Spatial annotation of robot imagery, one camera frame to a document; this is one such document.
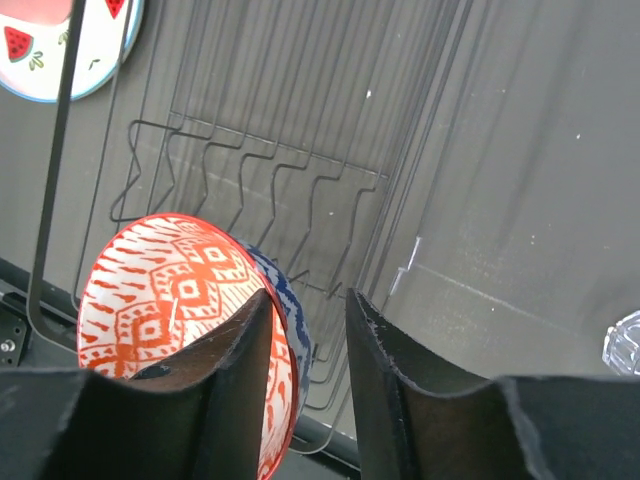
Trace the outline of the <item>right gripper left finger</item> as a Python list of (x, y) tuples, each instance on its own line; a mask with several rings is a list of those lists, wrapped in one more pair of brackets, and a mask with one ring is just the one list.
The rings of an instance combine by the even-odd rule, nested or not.
[(253, 479), (272, 337), (256, 291), (219, 327), (128, 380), (1, 373), (5, 479)]

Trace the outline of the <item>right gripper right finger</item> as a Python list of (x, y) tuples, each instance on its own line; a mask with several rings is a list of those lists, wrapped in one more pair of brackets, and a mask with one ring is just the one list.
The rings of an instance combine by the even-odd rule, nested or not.
[(356, 289), (345, 323), (363, 478), (638, 477), (637, 379), (486, 379), (414, 340)]

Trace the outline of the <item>clear glass tumbler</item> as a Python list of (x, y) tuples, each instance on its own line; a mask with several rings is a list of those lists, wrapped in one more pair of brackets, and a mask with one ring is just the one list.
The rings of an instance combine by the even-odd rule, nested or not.
[(602, 360), (618, 375), (639, 375), (639, 311), (607, 329)]

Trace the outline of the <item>blue patterned bowl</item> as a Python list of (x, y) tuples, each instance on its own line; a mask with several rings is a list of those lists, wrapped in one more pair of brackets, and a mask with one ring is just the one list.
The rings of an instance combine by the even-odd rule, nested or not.
[(259, 289), (273, 302), (257, 476), (288, 449), (310, 387), (311, 340), (287, 276), (257, 247), (200, 218), (142, 217), (103, 248), (81, 296), (80, 366), (130, 378), (221, 326)]

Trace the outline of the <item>white watermelon pattern plate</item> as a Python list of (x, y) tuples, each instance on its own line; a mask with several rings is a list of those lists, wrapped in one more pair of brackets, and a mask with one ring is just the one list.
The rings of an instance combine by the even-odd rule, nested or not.
[[(82, 19), (71, 98), (102, 87), (131, 52), (141, 27), (143, 1), (88, 1)], [(18, 9), (1, 3), (1, 86), (30, 101), (58, 99), (69, 43), (72, 3), (54, 1), (55, 19), (27, 14), (31, 1)]]

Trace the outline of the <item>pink plastic cup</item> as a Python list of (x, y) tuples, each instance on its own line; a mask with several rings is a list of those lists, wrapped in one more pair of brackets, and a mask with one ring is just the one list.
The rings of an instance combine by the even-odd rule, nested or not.
[(58, 25), (72, 10), (72, 0), (0, 0), (3, 15), (40, 25)]

